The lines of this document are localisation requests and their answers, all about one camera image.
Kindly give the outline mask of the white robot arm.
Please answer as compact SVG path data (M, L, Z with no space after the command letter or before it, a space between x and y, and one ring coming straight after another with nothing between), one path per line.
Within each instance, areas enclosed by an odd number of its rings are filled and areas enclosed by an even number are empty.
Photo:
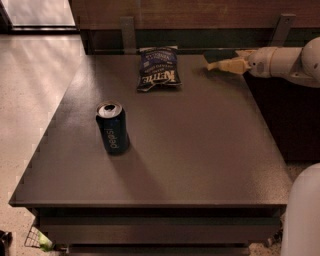
M320 38L220 54L207 68L247 77L283 158L302 169L290 189L281 256L320 256Z

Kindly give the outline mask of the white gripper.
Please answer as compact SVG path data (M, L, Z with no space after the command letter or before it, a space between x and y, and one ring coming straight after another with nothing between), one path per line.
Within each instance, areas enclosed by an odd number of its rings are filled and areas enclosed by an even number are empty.
M209 63L207 70L218 69L239 75L249 71L254 77L270 78L271 60L275 51L276 47L263 47L258 50L236 50L235 53L239 57Z

